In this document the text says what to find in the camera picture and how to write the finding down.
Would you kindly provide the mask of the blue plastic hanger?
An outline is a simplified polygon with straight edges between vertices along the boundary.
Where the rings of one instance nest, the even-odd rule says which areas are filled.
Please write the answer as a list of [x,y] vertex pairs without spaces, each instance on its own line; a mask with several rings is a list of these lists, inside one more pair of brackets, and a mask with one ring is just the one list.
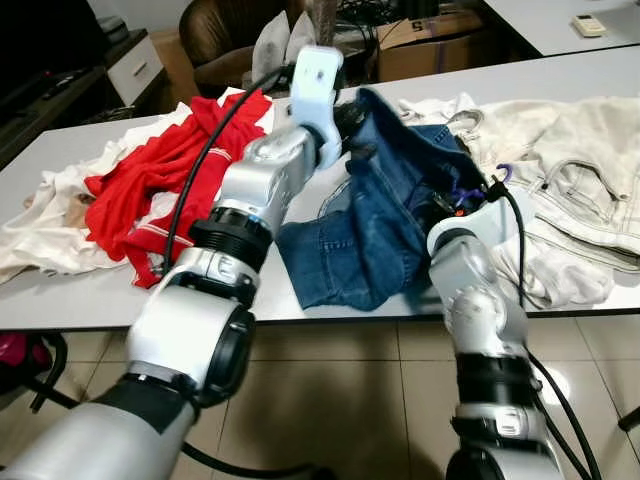
[[[497,186],[498,183],[508,182],[513,175],[512,166],[507,163],[500,163],[495,168],[502,170],[504,173],[502,179],[498,179],[493,175],[493,186]],[[462,204],[463,201],[467,200],[467,198],[480,198],[480,200],[492,202],[494,198],[497,198],[498,195],[489,195],[490,187],[489,186],[481,186],[472,189],[465,188],[454,188],[452,191],[452,195],[456,197],[457,204]]]

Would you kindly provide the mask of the blue denim jeans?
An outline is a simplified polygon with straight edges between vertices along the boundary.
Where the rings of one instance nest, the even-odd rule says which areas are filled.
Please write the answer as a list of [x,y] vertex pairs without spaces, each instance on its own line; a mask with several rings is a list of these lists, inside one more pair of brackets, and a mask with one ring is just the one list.
[[378,152],[367,164],[347,161],[338,209],[291,221],[276,236],[301,308],[384,305],[429,259],[426,196],[485,184],[447,125],[407,125],[378,92],[361,88],[355,100],[365,99],[376,109]]

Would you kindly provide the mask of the mottled brown pole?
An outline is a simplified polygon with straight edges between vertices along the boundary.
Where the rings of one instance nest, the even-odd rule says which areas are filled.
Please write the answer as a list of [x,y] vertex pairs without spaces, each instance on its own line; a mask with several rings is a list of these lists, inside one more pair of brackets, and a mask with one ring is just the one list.
[[308,17],[314,24],[316,45],[333,45],[340,1],[342,0],[308,0]]

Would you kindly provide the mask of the brown cardboard box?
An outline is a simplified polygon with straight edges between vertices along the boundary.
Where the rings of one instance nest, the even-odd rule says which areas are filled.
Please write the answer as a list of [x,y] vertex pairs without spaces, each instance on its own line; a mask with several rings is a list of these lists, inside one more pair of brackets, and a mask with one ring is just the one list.
[[471,9],[454,9],[434,17],[376,28],[379,82],[489,67],[506,59],[497,29],[486,26]]

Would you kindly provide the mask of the cream white jeans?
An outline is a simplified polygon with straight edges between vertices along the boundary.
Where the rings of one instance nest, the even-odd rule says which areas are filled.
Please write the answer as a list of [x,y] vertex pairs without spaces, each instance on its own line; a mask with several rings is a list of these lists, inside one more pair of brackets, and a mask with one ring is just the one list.
[[499,274],[524,274],[532,306],[598,305],[616,273],[639,273],[636,205],[640,101],[603,96],[576,102],[511,100],[477,105],[456,99],[398,101],[408,125],[445,124],[486,177],[530,197],[525,246],[511,239],[493,252]]

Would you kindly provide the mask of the red garment white trim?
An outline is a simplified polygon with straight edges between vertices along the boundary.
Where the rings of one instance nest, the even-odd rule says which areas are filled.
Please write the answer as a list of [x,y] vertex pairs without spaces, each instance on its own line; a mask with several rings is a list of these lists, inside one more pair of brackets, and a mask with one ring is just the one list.
[[[163,278],[161,264],[173,201],[210,134],[241,97],[241,93],[219,100],[195,97],[188,113],[178,113],[177,123],[143,134],[142,145],[108,174],[93,175],[84,182],[95,197],[84,218],[90,229],[88,241],[101,247],[110,260],[128,261],[138,288],[151,288]],[[174,253],[191,246],[193,221],[209,216],[228,166],[242,159],[248,143],[266,134],[259,123],[271,114],[273,101],[252,93],[215,141],[180,214]]]

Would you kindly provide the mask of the white drawer cabinet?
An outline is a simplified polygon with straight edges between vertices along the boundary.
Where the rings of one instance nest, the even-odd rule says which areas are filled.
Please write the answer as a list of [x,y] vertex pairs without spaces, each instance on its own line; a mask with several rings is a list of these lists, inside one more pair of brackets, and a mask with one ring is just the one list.
[[166,79],[163,61],[146,29],[132,29],[125,40],[110,47],[105,61],[111,90],[123,106],[146,101]]

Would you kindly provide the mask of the white remote control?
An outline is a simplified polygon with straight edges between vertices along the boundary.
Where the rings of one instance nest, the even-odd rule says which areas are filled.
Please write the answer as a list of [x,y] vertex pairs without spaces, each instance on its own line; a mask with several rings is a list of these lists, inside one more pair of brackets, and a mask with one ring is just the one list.
[[582,38],[600,38],[608,32],[607,27],[593,14],[575,15],[572,27]]

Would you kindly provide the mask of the dark low cabinet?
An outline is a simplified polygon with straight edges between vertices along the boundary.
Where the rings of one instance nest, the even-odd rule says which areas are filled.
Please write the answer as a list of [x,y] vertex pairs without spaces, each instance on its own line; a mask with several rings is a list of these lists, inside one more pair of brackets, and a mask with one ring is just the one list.
[[17,104],[0,108],[0,170],[41,133],[86,124],[123,105],[104,67],[46,74]]

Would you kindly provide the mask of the magenta object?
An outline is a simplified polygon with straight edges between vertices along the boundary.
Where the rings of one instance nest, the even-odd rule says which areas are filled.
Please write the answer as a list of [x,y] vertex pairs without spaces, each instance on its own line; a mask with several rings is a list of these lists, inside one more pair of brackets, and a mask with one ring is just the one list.
[[0,333],[0,365],[37,375],[52,367],[52,352],[41,335]]

